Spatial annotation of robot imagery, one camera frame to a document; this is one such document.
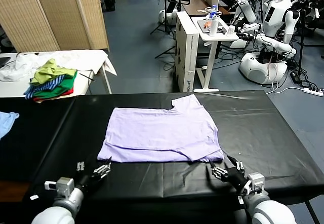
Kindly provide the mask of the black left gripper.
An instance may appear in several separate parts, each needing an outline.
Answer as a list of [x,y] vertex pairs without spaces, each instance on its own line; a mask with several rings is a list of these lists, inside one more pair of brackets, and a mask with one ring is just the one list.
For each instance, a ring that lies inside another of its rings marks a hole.
[[99,187],[101,179],[111,171],[111,157],[94,170],[84,171],[84,169],[84,161],[77,162],[76,170],[82,172],[77,176],[75,187],[82,192],[92,192]]

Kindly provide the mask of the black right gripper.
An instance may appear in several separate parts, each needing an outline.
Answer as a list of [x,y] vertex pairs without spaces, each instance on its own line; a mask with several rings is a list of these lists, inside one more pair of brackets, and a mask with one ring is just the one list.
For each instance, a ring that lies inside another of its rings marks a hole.
[[209,161],[212,175],[222,180],[223,182],[230,183],[237,193],[241,193],[244,189],[244,186],[247,184],[248,180],[245,178],[245,168],[242,161],[237,160],[236,158],[228,155],[229,161],[236,168],[228,168],[227,170],[216,166],[212,161]]

